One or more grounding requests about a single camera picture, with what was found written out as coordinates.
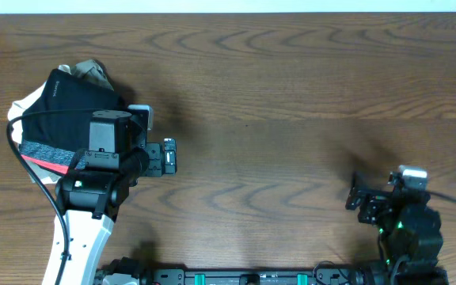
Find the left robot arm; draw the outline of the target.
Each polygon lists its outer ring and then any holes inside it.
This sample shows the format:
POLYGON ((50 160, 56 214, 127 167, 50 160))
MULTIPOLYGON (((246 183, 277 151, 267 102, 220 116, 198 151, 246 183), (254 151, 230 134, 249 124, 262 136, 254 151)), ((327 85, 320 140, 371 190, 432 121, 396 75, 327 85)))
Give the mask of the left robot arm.
POLYGON ((55 186, 59 216, 44 284, 91 284, 119 208, 140 177, 177 172, 177 143, 89 140, 85 167, 70 167, 55 186))

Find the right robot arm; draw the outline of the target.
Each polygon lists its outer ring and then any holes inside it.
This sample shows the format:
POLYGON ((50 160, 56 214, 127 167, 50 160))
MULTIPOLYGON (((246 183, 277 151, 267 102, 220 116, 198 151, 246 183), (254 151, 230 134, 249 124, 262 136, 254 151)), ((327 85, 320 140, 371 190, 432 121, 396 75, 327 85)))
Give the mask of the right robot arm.
POLYGON ((350 271, 351 284, 447 285, 438 266, 443 246, 439 212, 428 206, 427 174, 392 172, 391 192, 368 187, 354 173, 345 208, 359 209, 360 223, 378 228, 379 260, 350 271))

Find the black leggings grey waistband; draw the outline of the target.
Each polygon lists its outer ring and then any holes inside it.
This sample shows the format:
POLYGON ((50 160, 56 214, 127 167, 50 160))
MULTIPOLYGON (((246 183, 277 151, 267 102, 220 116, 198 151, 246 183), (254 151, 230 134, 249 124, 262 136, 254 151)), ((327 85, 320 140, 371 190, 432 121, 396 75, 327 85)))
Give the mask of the black leggings grey waistband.
POLYGON ((114 90, 54 69, 42 89, 26 98, 19 152, 23 159, 64 174, 77 150, 89 146, 95 109, 125 108, 114 90))

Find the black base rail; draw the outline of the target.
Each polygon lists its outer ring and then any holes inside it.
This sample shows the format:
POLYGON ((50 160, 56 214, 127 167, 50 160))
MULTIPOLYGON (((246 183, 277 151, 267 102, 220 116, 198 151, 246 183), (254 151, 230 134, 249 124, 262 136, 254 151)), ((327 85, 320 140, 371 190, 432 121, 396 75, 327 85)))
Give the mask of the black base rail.
POLYGON ((360 285, 448 284, 445 270, 409 274, 371 262, 361 266, 322 261, 313 268, 280 270, 214 270, 145 268, 137 260, 114 260, 95 273, 93 285, 360 285))

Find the olive green garment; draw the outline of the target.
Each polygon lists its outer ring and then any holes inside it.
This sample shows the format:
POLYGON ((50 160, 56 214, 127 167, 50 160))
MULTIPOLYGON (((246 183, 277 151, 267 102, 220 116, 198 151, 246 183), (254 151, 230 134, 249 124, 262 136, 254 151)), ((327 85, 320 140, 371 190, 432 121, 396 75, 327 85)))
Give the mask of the olive green garment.
POLYGON ((74 77, 93 83, 96 86, 114 90, 104 69, 93 59, 77 63, 71 67, 70 73, 74 77))

